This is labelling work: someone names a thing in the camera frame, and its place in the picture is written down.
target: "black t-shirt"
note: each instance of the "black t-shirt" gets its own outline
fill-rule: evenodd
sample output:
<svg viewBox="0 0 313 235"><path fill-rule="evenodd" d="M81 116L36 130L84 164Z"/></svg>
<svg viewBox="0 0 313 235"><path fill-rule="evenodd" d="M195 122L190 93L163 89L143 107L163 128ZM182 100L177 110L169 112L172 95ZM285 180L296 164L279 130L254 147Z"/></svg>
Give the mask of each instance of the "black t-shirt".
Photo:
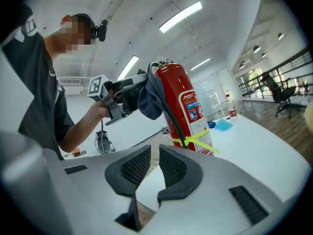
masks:
<svg viewBox="0 0 313 235"><path fill-rule="evenodd" d="M57 78L52 60L38 33L32 10L22 5L11 38L4 43L3 52L9 63L34 95L19 131L43 148L54 150L63 160L58 142L74 125L67 113L64 88Z"/></svg>

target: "ceiling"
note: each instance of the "ceiling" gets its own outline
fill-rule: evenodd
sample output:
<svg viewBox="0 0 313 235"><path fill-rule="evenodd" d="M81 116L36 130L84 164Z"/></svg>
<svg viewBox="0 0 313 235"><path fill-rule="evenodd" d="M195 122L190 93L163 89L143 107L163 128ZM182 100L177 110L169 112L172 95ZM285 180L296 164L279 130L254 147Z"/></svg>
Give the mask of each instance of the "ceiling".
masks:
<svg viewBox="0 0 313 235"><path fill-rule="evenodd" d="M262 53L269 54L280 44L278 33L287 35L295 24L293 14L282 0L261 0L255 23L232 73L236 75L257 66L264 60ZM261 50L254 54L253 47L256 45L260 46ZM242 62L245 67L239 69Z"/></svg>
<svg viewBox="0 0 313 235"><path fill-rule="evenodd" d="M158 28L180 10L200 1L202 10L166 33ZM182 64L189 76L194 65L210 57L214 66L227 59L238 29L240 0L27 0L39 32L49 35L64 15L87 13L99 25L109 21L106 40L84 46L54 61L59 77L105 74L116 80L133 55L139 57L127 76L146 69L160 55Z"/></svg>

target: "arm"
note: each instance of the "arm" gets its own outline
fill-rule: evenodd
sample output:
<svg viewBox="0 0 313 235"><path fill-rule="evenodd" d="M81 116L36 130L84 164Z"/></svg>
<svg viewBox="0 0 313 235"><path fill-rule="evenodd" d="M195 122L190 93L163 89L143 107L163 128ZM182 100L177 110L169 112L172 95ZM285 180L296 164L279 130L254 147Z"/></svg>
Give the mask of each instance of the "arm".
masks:
<svg viewBox="0 0 313 235"><path fill-rule="evenodd" d="M65 137L59 141L59 146L65 152L71 152L90 135L104 117L108 117L106 106L101 101L95 102L83 118L70 127Z"/></svg>

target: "black cap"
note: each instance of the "black cap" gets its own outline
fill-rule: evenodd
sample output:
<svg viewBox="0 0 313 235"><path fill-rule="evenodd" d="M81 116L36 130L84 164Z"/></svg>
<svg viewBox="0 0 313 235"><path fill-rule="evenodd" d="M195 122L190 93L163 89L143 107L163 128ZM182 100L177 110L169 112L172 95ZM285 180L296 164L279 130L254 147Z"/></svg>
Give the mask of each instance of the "black cap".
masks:
<svg viewBox="0 0 313 235"><path fill-rule="evenodd" d="M79 13L71 16L71 18L72 17L78 17L80 22L85 23L85 27L90 27L90 39L96 39L96 26L88 14Z"/></svg>

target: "red fire extinguisher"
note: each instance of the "red fire extinguisher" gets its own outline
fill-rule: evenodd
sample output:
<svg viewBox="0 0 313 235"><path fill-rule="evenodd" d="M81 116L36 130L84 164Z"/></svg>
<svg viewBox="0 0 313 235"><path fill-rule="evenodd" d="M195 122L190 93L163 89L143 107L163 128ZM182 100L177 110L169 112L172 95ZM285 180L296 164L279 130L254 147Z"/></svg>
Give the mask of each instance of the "red fire extinguisher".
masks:
<svg viewBox="0 0 313 235"><path fill-rule="evenodd" d="M190 141L188 148L213 155L214 148L212 148L207 120L185 69L179 64L165 64L155 72L155 75L161 78L165 99L179 122L186 140ZM166 111L165 118L174 146L182 147L179 142L180 136Z"/></svg>

